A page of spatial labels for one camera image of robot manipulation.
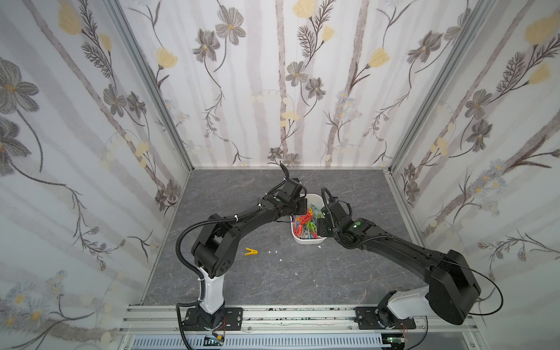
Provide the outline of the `white plastic storage box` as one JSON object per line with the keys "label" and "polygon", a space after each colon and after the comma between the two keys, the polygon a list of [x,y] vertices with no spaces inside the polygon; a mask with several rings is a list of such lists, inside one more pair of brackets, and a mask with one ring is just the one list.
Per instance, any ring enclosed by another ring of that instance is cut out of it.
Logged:
{"label": "white plastic storage box", "polygon": [[302,245],[321,244],[326,238],[319,234],[319,219],[324,218],[321,209],[322,197],[317,194],[306,196],[307,209],[304,214],[291,217],[291,233],[296,243]]}

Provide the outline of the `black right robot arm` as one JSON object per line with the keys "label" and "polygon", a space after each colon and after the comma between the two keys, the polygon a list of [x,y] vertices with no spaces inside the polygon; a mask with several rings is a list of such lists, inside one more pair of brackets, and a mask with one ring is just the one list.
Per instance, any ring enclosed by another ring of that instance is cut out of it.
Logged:
{"label": "black right robot arm", "polygon": [[324,217],[318,224],[320,236],[333,237],[348,250],[380,255],[426,284],[415,290],[388,292],[377,304],[373,316],[380,328],[394,328],[415,316],[436,316],[451,325],[462,325],[472,314],[472,308],[480,300],[481,287],[475,279],[477,271],[469,267],[462,254],[413,244],[365,218],[353,220],[338,202],[323,207],[322,214]]}

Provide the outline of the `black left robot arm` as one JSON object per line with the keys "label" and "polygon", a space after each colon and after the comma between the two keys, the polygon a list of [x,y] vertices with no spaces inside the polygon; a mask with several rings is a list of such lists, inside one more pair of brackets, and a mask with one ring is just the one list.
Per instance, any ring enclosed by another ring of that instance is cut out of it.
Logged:
{"label": "black left robot arm", "polygon": [[[306,196],[307,189],[299,179],[286,176],[247,210],[229,216],[213,214],[180,233],[175,243],[176,256],[182,265],[196,273],[200,283],[198,301],[194,304],[198,325],[217,328],[225,316],[224,276],[234,264],[241,240],[283,217],[304,214]],[[191,263],[182,253],[182,242],[197,228],[201,232],[191,247],[194,259]]]}

